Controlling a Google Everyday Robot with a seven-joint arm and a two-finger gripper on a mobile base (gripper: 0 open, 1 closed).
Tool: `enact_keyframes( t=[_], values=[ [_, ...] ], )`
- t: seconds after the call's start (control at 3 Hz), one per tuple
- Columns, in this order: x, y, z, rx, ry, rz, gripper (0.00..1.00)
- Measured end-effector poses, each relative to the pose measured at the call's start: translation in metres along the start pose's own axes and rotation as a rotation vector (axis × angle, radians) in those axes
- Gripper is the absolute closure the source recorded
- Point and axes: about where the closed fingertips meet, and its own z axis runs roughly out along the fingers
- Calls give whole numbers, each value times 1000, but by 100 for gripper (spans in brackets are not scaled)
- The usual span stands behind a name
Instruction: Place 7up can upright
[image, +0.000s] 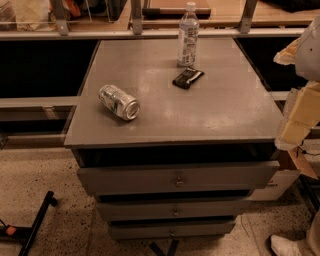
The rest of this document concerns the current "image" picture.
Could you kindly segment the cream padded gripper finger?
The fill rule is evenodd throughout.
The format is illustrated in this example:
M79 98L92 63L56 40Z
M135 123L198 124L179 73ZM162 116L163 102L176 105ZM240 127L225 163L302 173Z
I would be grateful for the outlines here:
M292 89L286 99L275 146L289 151L300 146L310 130L320 122L320 83L309 81L302 89Z
M277 52L273 58L273 61L280 65L291 65L296 62L297 46L300 39L297 38L292 41L288 46Z

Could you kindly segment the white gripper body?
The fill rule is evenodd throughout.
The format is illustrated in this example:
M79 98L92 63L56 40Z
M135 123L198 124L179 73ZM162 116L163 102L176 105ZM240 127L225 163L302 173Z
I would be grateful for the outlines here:
M320 16L310 23L299 39L295 70L306 80L320 81Z

